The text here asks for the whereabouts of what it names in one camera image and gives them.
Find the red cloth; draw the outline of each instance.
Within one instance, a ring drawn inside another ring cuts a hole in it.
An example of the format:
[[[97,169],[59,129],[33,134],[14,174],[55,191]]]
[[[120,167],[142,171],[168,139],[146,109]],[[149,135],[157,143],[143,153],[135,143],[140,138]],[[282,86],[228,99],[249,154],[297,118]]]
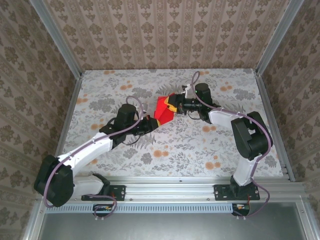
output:
[[[159,96],[154,111],[154,118],[157,119],[161,125],[170,122],[174,119],[174,112],[168,109],[168,105],[165,104],[165,100],[168,96]]]

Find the purple cable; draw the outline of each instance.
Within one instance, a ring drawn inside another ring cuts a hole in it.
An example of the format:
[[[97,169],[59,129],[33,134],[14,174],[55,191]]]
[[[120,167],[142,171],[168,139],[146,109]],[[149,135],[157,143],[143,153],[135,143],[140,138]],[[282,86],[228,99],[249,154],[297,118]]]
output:
[[[267,142],[268,142],[268,149],[267,149],[267,151],[266,151],[262,156],[258,157],[258,159],[255,161],[254,166],[253,166],[253,168],[252,168],[252,172],[251,172],[251,174],[250,174],[250,179],[251,179],[251,181],[253,182],[253,184],[255,184],[258,188],[261,188],[262,190],[264,190],[264,191],[266,192],[266,194],[267,194],[267,198],[266,198],[264,204],[263,204],[256,212],[254,212],[254,213],[252,213],[252,214],[249,214],[249,215],[247,215],[247,216],[245,216],[245,217],[248,218],[248,217],[254,216],[255,214],[257,214],[258,212],[260,212],[260,211],[267,205],[267,203],[269,202],[269,199],[270,199],[270,193],[268,192],[268,190],[265,189],[263,186],[257,184],[257,183],[255,182],[254,178],[253,178],[253,176],[254,176],[254,174],[255,174],[255,171],[256,171],[256,169],[257,169],[257,166],[258,166],[259,161],[260,161],[261,159],[263,159],[266,155],[268,155],[268,153],[269,153],[270,150],[271,150],[271,139],[270,139],[270,137],[269,137],[268,131],[267,131],[259,122],[257,122],[256,120],[254,120],[252,117],[249,117],[249,116],[247,116],[247,115],[245,115],[245,114],[243,114],[243,113],[240,113],[240,112],[234,112],[234,111],[226,110],[226,109],[223,109],[223,108],[217,108],[217,107],[214,107],[214,106],[210,106],[210,105],[206,104],[204,101],[202,101],[202,100],[200,99],[200,97],[198,97],[198,95],[196,94],[196,90],[195,90],[195,87],[194,87],[194,84],[198,81],[199,77],[200,77],[200,72],[199,72],[199,71],[196,71],[196,72],[193,74],[192,79],[191,79],[191,89],[192,89],[193,94],[195,95],[196,99],[198,99],[200,103],[202,103],[203,105],[205,105],[205,106],[207,106],[208,108],[211,108],[211,109],[213,109],[213,110],[217,110],[217,111],[221,111],[221,112],[225,112],[225,113],[228,113],[228,114],[233,114],[233,115],[237,115],[237,116],[246,118],[246,119],[250,120],[251,122],[255,123],[255,124],[262,130],[262,132],[264,133],[264,135],[266,136],[266,139],[267,139]]]
[[[109,135],[101,136],[101,137],[95,139],[94,142],[93,142],[93,141],[88,142],[86,145],[84,145],[84,146],[82,146],[81,148],[79,148],[78,150],[74,151],[72,154],[70,154],[70,156],[66,157],[66,158],[63,159],[61,162],[59,162],[59,163],[57,164],[57,166],[55,166],[55,168],[52,170],[52,172],[51,172],[51,174],[50,174],[50,176],[48,177],[48,180],[47,180],[47,182],[46,182],[45,188],[44,188],[43,203],[44,203],[44,205],[45,205],[47,208],[50,209],[50,208],[53,208],[53,207],[54,207],[53,205],[49,205],[49,204],[48,204],[47,195],[48,195],[49,185],[50,185],[50,183],[51,183],[51,181],[52,181],[52,178],[53,178],[54,175],[56,174],[57,170],[61,167],[61,165],[63,165],[66,161],[68,161],[69,159],[71,159],[74,155],[76,155],[77,153],[79,153],[79,152],[82,151],[83,149],[89,147],[91,144],[94,144],[94,143],[98,142],[99,140],[102,140],[102,139],[105,139],[105,138],[109,138],[109,137],[112,137],[112,136],[114,136],[114,135],[122,134],[122,133],[124,133],[124,132],[126,132],[126,131],[128,131],[128,130],[130,130],[130,129],[133,129],[133,128],[134,128],[135,126],[137,126],[138,123],[141,121],[141,118],[142,118],[142,116],[144,115],[144,107],[143,107],[141,101],[140,101],[137,97],[135,97],[135,96],[127,96],[126,99],[125,99],[125,102],[126,102],[126,103],[128,103],[128,99],[129,99],[129,98],[132,98],[132,99],[137,100],[137,102],[138,102],[139,105],[140,105],[141,111],[140,111],[140,115],[139,115],[140,117],[139,117],[139,119],[138,119],[133,125],[127,127],[126,129],[113,132],[113,133],[111,133],[111,134],[109,134]]]
[[[118,206],[117,200],[116,200],[114,197],[112,197],[112,196],[107,196],[107,195],[99,195],[99,196],[97,196],[97,195],[93,195],[93,194],[87,194],[87,196],[88,196],[88,197],[91,197],[91,198],[104,198],[104,199],[111,199],[111,200],[113,200],[113,203],[114,203],[113,209],[108,213],[107,216],[105,216],[105,218],[110,217],[110,216],[115,212],[115,210],[116,210],[116,208],[117,208],[117,206]],[[103,208],[103,206],[96,206],[95,209],[94,209],[93,215],[94,215],[96,218],[98,218],[98,216],[97,216],[97,210],[100,209],[100,208]]]

